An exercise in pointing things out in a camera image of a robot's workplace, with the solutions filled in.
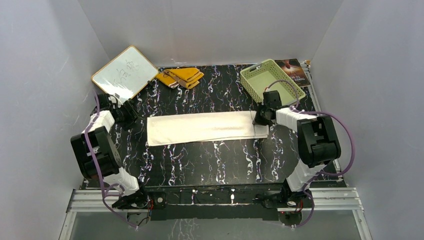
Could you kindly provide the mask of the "green plastic basket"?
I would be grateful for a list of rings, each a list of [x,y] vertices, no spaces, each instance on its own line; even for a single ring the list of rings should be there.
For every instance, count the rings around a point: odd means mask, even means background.
[[[283,105],[293,105],[306,96],[273,59],[242,69],[240,83],[257,104],[263,101],[266,89],[277,91]]]

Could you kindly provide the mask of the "wood framed whiteboard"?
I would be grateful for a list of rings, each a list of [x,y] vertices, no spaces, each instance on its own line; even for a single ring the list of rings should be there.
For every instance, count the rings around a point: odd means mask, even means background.
[[[158,73],[158,69],[130,45],[92,75],[91,80],[105,93],[125,102],[134,98]]]

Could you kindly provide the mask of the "white towel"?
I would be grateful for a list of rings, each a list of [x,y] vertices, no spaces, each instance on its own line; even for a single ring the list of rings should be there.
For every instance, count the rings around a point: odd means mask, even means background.
[[[148,117],[147,144],[155,147],[191,142],[266,139],[269,127],[253,124],[255,114],[255,111],[247,110]]]

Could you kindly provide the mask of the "orange towel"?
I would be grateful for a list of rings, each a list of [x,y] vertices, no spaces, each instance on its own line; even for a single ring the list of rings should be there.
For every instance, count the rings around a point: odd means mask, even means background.
[[[181,86],[190,90],[200,83],[200,79],[203,76],[204,73],[198,68],[186,67],[164,69],[155,78],[171,89]]]

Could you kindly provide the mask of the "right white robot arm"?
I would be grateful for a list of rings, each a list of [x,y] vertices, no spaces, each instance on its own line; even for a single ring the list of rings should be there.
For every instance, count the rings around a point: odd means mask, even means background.
[[[276,90],[263,92],[254,125],[281,125],[297,135],[299,160],[284,180],[280,191],[268,190],[255,199],[265,208],[295,207],[311,197],[311,182],[333,160],[341,156],[341,147],[333,120],[328,115],[311,115],[293,106],[284,106]]]

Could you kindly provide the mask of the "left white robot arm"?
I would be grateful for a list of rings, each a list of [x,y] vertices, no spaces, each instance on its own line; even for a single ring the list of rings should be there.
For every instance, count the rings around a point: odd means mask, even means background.
[[[114,209],[145,208],[150,200],[143,184],[124,169],[111,129],[135,126],[140,116],[132,99],[120,100],[117,94],[95,96],[96,106],[87,127],[70,139],[81,174],[86,180],[98,180],[102,197],[118,197]]]

